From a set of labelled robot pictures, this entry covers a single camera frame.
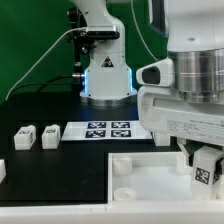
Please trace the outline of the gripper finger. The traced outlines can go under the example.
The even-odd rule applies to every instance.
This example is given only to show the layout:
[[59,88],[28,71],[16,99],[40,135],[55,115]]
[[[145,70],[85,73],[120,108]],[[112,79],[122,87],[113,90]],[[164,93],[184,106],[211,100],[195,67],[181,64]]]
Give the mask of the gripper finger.
[[186,164],[193,166],[194,153],[200,148],[200,143],[183,138],[177,139],[177,144],[186,157]]
[[224,161],[224,158],[221,158],[221,159],[219,159],[216,162],[215,174],[214,174],[214,180],[215,180],[215,182],[219,180],[220,176],[223,173],[223,165],[222,165],[223,164],[223,161]]

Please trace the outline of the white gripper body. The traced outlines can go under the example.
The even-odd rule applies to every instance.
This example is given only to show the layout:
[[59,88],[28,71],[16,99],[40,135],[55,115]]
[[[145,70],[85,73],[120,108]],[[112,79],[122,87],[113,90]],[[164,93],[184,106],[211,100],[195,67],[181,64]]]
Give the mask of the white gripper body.
[[170,88],[142,86],[137,105],[147,131],[224,146],[224,94],[218,103],[197,104]]

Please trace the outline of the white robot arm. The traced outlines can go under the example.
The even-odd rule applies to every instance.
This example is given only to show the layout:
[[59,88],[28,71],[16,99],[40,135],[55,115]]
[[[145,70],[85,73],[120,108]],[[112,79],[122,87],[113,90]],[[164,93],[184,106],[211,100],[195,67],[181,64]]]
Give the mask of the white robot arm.
[[224,146],[224,0],[148,0],[150,25],[168,37],[167,57],[137,70],[132,88],[125,27],[106,0],[71,0],[87,26],[90,53],[83,101],[115,105],[137,98],[141,125],[155,138]]

